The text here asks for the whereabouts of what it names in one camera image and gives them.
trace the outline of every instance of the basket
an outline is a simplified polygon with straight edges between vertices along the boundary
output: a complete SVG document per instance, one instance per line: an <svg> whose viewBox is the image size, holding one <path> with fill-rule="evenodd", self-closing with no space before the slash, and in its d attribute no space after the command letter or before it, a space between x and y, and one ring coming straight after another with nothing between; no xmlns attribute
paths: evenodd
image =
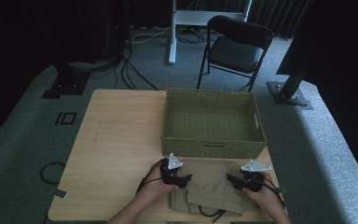
<svg viewBox="0 0 358 224"><path fill-rule="evenodd" d="M266 145L253 94L167 90L162 155L254 159Z"/></svg>

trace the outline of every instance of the folded cloth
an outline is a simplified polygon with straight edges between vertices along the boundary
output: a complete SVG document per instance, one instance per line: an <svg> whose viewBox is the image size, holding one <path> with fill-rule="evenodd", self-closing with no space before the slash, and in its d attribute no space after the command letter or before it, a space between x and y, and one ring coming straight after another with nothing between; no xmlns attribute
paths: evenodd
<svg viewBox="0 0 358 224"><path fill-rule="evenodd" d="M225 217L240 217L256 205L246 195L234 189L227 174L241 177L240 166L231 161L183 161L179 176L192 175L185 189L170 195L170 208L190 214L214 214L225 210Z"/></svg>

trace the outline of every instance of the person's right hand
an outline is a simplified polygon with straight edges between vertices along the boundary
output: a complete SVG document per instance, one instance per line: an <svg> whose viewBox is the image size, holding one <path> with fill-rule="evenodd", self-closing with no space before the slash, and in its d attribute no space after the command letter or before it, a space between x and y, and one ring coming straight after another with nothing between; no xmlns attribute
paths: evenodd
<svg viewBox="0 0 358 224"><path fill-rule="evenodd" d="M273 189L275 187L272 185L271 176L268 173L261 173L266 179L264 183L269 185ZM287 216L285 209L283 208L281 201L278 199L277 195L270 189L263 186L260 191L253 192L247 188L243 188L242 191L257 205L266 211L268 215L274 220L275 224L286 224L292 223L289 216Z"/></svg>

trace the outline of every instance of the person's left hand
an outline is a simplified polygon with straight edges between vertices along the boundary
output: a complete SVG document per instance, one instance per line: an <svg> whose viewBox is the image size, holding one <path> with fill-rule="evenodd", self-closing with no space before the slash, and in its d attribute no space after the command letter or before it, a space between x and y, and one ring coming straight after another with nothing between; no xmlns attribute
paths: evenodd
<svg viewBox="0 0 358 224"><path fill-rule="evenodd" d="M179 187L176 185L167 185L161 179L160 171L161 163L150 173L149 177L146 179L145 184L141 190L138 192L136 197L142 200L144 203L151 204L158 201L161 196L166 193L169 193L174 190L178 190Z"/></svg>

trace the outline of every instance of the chair seat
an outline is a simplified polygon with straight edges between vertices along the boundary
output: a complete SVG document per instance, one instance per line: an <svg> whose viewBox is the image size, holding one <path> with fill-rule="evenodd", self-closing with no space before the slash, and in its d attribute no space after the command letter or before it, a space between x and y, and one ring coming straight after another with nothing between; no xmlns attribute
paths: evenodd
<svg viewBox="0 0 358 224"><path fill-rule="evenodd" d="M208 54L210 63L241 70L245 73L254 72L262 49L238 44L224 36L219 36Z"/></svg>

